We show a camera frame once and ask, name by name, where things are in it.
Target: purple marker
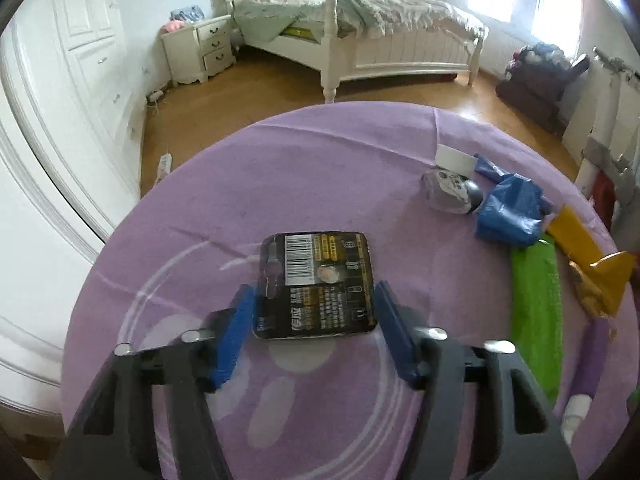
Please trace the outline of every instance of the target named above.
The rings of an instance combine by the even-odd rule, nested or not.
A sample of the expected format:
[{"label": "purple marker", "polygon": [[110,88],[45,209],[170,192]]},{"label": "purple marker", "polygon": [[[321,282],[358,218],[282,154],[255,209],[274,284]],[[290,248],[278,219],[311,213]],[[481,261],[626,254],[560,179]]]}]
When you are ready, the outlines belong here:
[{"label": "purple marker", "polygon": [[571,397],[562,415],[562,436],[571,445],[575,431],[589,412],[604,370],[609,347],[609,317],[593,318],[582,337],[580,359],[571,384]]}]

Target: black package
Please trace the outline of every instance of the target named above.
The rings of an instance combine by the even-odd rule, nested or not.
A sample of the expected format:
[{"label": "black package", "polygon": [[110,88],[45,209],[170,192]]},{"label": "black package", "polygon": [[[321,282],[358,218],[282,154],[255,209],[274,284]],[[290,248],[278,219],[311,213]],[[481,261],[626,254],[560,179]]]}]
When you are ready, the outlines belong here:
[{"label": "black package", "polygon": [[356,232],[282,233],[260,255],[254,333],[264,339],[370,332],[373,274]]}]

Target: table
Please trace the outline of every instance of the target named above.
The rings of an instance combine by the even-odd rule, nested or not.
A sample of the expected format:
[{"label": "table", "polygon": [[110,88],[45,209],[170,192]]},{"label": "table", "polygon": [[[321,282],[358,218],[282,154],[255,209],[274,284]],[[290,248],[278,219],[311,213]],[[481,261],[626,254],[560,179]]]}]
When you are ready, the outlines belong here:
[{"label": "table", "polygon": [[[474,237],[473,216],[431,210],[420,175],[440,142],[481,153],[533,178],[567,203],[606,251],[615,247],[586,200],[547,161],[491,125],[412,104],[352,102],[304,108],[233,134],[178,168],[118,227],[88,276],[65,346],[68,426],[118,342],[151,348],[225,308],[255,283],[261,241],[276,232],[363,231],[377,280],[401,303],[467,344],[510,334],[507,247]],[[485,190],[490,184],[478,176]],[[567,398],[588,322],[560,253]],[[574,439],[581,478],[627,422],[638,376],[638,320],[630,290],[591,412]],[[154,397],[164,475],[175,478],[166,420]],[[420,402],[395,374],[380,329],[369,335],[265,342],[249,337],[232,379],[208,403],[237,479],[396,477]],[[468,453],[472,402],[460,452]],[[463,476],[463,461],[456,475]]]}]

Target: nightstand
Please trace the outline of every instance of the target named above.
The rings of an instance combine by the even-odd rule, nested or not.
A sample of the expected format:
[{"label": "nightstand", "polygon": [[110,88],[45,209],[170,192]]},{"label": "nightstand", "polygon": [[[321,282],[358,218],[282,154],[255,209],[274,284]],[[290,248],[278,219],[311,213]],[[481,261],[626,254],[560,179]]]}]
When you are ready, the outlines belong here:
[{"label": "nightstand", "polygon": [[231,51],[231,16],[186,23],[162,35],[174,84],[204,83],[236,62]]}]

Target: white bed frame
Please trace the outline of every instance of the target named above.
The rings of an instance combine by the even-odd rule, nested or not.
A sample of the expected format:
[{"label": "white bed frame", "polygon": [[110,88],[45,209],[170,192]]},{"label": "white bed frame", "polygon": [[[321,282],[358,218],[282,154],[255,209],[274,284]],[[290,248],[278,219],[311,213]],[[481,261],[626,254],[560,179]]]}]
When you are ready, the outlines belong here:
[{"label": "white bed frame", "polygon": [[[229,14],[243,0],[225,0]],[[246,44],[320,71],[324,102],[333,103],[341,81],[405,74],[468,72],[471,85],[478,75],[483,38],[463,40],[444,30],[387,34],[370,40],[351,33],[338,38],[336,0],[326,0],[321,43],[288,36]]]}]

